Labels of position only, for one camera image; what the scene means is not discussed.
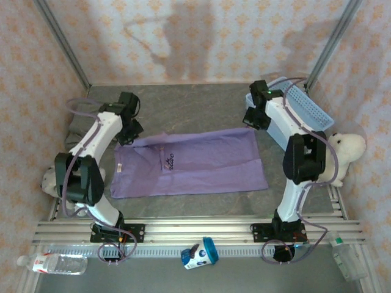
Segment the metal frame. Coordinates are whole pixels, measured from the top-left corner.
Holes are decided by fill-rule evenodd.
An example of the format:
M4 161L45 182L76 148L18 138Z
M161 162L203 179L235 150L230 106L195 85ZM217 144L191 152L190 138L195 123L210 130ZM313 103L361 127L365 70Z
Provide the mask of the metal frame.
M315 81L318 79L320 73L323 71L324 67L326 66L327 61L330 59L332 53L334 52L335 48L338 45L338 42L342 38L343 33L345 32L349 23L355 16L357 9L361 5L361 2L362 0L349 1L344 12L342 13L340 21L338 22L337 26L331 33L330 39L327 41L322 53L319 56L318 61L316 62L312 72L309 75L308 81L306 83L307 90L310 90L314 86ZM78 78L81 81L82 85L84 86L85 89L89 90L91 87L91 83L89 82L84 70L82 69L82 66L80 65L78 59L76 58L69 42L67 41L67 38L62 32L59 23L57 22L56 17L51 11L47 1L34 0L34 3L37 6L38 10L41 12L42 17L44 18L49 28L51 29L54 38L57 40L59 46L63 50L65 56L67 57L71 66L73 67L76 74L78 75Z
M324 69L330 56L334 52L348 24L353 19L362 0L350 0L345 11L334 29L327 45L323 49L314 69L312 70L307 88L311 89L320 73ZM58 41L68 61L71 63L82 85L89 90L91 84L80 66L71 46L45 0L34 0L45 21L48 23L54 37ZM329 188L329 195L333 205L333 213L306 214L308 220L320 223L330 230L336 230L347 244L350 244L357 253L357 257L367 268L369 276L361 279L362 292L382 292L381 285L374 269L365 235L359 221L348 220L345 205L339 189ZM59 199L55 199L48 221L40 222L32 242L30 253L51 251L80 253L90 257L96 256L98 244L91 244L90 223L88 219L56 219L59 208ZM214 239L221 257L259 256L259 245L254 245L249 225L255 222L269 223L270 218L248 217L188 217L188 218L144 218L126 220L126 223L143 222L145 239L139 244L134 257L176 257L181 248L189 247L199 241L202 236L208 235ZM307 225L307 234L310 241L314 241L322 230ZM39 275L24 270L17 293L34 292Z
M330 230L338 231L347 244L356 251L357 257L367 268L368 277L360 280L363 293L377 293L381 285L376 275L365 235L359 221L348 220L345 205L339 189L329 187L329 196L334 212L327 214L307 214L307 219L320 223ZM126 223L143 222L145 227L144 243L137 246L135 258L173 258L180 251L198 242L202 236L211 236L219 250L220 257L259 257L260 246L253 243L249 225L254 222L269 223L271 218L254 216L243 217L185 217L185 218L143 218L129 219ZM97 257L99 244L89 242L89 219L52 220L40 222L34 236L31 253L37 251L55 253L82 254ZM311 242L315 241L322 230L306 226ZM271 245L266 255L272 254ZM17 293L34 292L38 274L23 272Z
M74 69L81 84L83 85L83 87L86 90L90 89L91 84L88 81L88 78L87 78L86 74L84 73L84 70L82 69L78 59L76 58L71 46L69 45L67 38L65 37L64 33L62 32L62 30L59 26L59 23L56 20L56 17L54 17L54 14L51 11L48 3L46 2L46 0L34 0L34 4L35 4L35 6L37 6L39 12L42 14L43 19L48 24L51 32L54 35L54 38L58 42L59 46L61 47L61 50L64 52L70 65Z
M310 76L306 83L307 90L311 90L311 88L315 85L316 80L326 66L327 61L330 59L332 53L337 47L338 42L341 40L343 33L348 28L349 23L355 16L361 2L362 0L349 1L348 5L345 8L345 11L342 13L340 21L338 22L334 31L331 33L330 39L327 41L322 53L319 56L318 61L316 62L312 72L310 73Z

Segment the black mounting plate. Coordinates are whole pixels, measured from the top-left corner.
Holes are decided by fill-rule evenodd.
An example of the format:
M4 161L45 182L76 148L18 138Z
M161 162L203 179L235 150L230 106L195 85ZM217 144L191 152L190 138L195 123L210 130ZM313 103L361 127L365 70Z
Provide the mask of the black mounting plate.
M283 231L278 234L274 232L272 223L251 224L250 230L255 243L267 242L269 240L281 240L284 242L307 242L307 233L303 223L294 231Z
M132 233L137 239L137 243L144 242L145 224L123 224L121 229ZM117 237L117 239L113 239L113 236L110 236L110 239L108 239L107 235L100 232L100 226L97 224L94 224L91 230L91 243L119 242L119 237ZM131 237L124 237L124 240L121 243L134 243L134 241Z

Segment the gray tabletop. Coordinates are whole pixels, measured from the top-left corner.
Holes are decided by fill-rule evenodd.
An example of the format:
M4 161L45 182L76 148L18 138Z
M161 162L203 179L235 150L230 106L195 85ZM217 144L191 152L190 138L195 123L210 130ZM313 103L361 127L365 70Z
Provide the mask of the gray tabletop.
M121 92L133 92L141 99L137 119L145 129L141 137L160 134L184 134L243 127L245 95L248 84L209 85L137 85L96 86L89 98L101 102L117 101ZM79 105L79 110L94 111L96 106ZM92 119L75 117L70 125L66 147L75 145L92 125ZM197 215L273 214L281 202L286 177L282 171L283 150L266 131L257 131L257 143L268 190L228 194L175 195L116 200L111 198L110 182L114 173L113 143L100 165L107 173L105 195L125 217L175 217ZM326 187L312 189L303 212L332 212Z
M353 293L358 282L346 282L331 247L319 246L305 260L274 266L260 258L222 258L214 266L186 270L180 259L134 258L108 267L90 259L84 275L41 275L36 293Z

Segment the purple cloth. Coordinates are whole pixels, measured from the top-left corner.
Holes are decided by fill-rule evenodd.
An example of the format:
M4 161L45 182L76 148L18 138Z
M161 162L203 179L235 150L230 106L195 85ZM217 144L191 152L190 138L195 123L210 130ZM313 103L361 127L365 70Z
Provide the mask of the purple cloth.
M117 146L113 198L267 189L255 133L161 134Z

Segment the blue cup lid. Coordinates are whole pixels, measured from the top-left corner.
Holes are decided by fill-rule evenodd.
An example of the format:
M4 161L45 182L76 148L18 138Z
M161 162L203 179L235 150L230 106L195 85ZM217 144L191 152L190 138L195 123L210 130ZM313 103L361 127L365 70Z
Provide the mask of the blue cup lid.
M203 244L212 264L217 263L217 261L219 260L219 255L217 253L216 247L214 246L212 238L204 237Z

